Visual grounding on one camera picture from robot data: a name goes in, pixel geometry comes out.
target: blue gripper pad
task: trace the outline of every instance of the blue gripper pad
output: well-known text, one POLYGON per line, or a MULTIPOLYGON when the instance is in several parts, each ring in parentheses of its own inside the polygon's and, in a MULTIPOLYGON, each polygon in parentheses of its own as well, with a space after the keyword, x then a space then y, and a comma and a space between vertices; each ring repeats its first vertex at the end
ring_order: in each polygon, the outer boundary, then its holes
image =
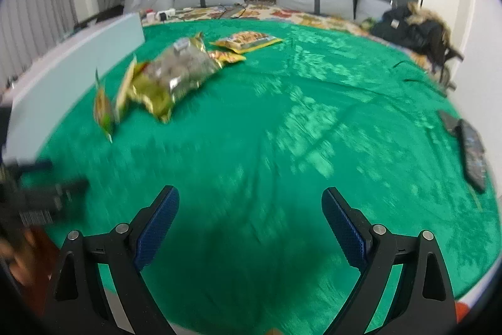
POLYGON ((153 261, 179 207, 179 192, 171 188, 137 239, 134 264, 138 271, 153 261))
POLYGON ((362 273, 367 265, 365 240, 328 189, 322 194, 321 206, 348 264, 362 273))

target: metal screw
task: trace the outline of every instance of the metal screw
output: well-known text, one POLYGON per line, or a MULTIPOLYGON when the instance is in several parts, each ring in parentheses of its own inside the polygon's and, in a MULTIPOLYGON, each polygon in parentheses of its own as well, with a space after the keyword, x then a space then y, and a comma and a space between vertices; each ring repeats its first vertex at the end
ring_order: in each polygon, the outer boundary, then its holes
POLYGON ((384 235, 387 232, 387 229, 381 224, 375 224, 375 226, 373 226, 373 231, 378 235, 384 235))
POLYGON ((78 231, 77 230, 72 230, 71 232, 68 233, 68 239, 69 240, 75 240, 78 237, 78 231))
POLYGON ((129 230, 129 225, 127 223, 118 224, 115 231, 119 234, 125 233, 129 230))
POLYGON ((422 232, 422 236, 424 237, 425 240, 432 240, 434 238, 434 235, 428 230, 424 230, 422 232))

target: black bag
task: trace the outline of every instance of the black bag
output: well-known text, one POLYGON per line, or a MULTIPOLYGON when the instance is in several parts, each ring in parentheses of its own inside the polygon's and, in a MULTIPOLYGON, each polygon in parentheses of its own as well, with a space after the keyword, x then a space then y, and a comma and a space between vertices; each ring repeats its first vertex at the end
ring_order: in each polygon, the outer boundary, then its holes
POLYGON ((406 18, 411 16, 406 5, 385 12, 382 20, 373 26, 373 36, 402 47, 426 55, 433 65, 433 70, 441 70, 447 60, 463 56, 443 41, 444 27, 436 20, 426 20, 421 24, 408 24, 406 18))

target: green cloth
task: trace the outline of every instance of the green cloth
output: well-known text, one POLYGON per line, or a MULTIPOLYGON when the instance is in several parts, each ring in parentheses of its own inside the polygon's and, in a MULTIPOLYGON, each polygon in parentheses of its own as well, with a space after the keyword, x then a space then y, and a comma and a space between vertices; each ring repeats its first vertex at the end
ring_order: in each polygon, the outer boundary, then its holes
MULTIPOLYGON (((465 293, 499 253, 498 211, 491 184, 483 195, 468 188, 436 113, 455 111, 427 75, 365 38, 254 20, 146 28, 137 59, 198 31, 209 45, 241 30, 284 41, 225 67, 168 124, 134 107, 110 144, 92 119, 94 88, 68 113, 41 156, 56 164, 54 179, 84 174, 90 190, 48 230, 56 244, 71 229, 94 235, 130 221, 174 185, 179 213, 142 273, 165 316, 210 335, 321 334, 358 278, 321 211, 335 186, 373 224, 434 232, 455 295, 465 293)), ((110 97, 130 60, 105 76, 110 97)), ((399 269, 370 328, 385 318, 399 269)))

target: bed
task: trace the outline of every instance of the bed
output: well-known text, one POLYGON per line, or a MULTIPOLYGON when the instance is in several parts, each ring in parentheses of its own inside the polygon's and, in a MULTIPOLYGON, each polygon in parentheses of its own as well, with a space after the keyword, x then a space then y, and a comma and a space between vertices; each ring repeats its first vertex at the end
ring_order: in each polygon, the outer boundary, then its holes
MULTIPOLYGON (((205 334, 323 333, 358 278, 321 212, 322 191, 335 186, 372 223, 434 232, 455 296, 472 287, 499 253, 499 216, 493 187, 476 194, 463 179, 456 140, 436 114, 453 107, 406 51, 349 22, 295 19, 310 18, 254 3, 145 27, 138 61, 199 31, 207 42, 241 30, 283 42, 222 70, 168 124, 134 108, 113 144, 86 92, 41 151, 58 164, 55 178, 84 173, 91 186, 48 229, 56 244, 72 229, 111 230, 172 184, 179 214, 142 272, 171 322, 205 334)), ((110 96, 131 59, 106 75, 110 96)), ((369 329, 385 318, 398 276, 395 267, 369 329)))

